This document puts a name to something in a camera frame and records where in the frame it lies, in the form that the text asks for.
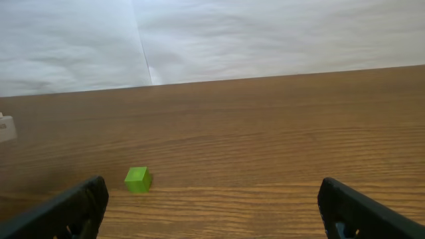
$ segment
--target green block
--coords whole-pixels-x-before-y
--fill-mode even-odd
[[[124,182],[128,191],[132,193],[147,193],[151,186],[152,176],[147,167],[130,168]]]

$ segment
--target white paper sheet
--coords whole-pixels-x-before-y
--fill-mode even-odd
[[[151,84],[131,0],[2,0],[0,31],[0,96]]]
[[[423,0],[134,0],[153,84],[425,63]]]

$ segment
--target cube's top face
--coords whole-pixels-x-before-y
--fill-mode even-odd
[[[147,172],[147,167],[130,168],[130,170],[128,171],[127,177],[124,181],[125,182],[142,181],[146,172]]]

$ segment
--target brown wooden surface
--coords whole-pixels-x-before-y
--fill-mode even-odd
[[[102,175],[99,238],[325,238],[335,177],[425,223],[425,66],[1,98],[0,220]],[[132,195],[130,167],[151,192]]]

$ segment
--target white device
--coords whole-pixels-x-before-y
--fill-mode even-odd
[[[17,134],[12,116],[3,116],[0,112],[0,143],[16,138]]]

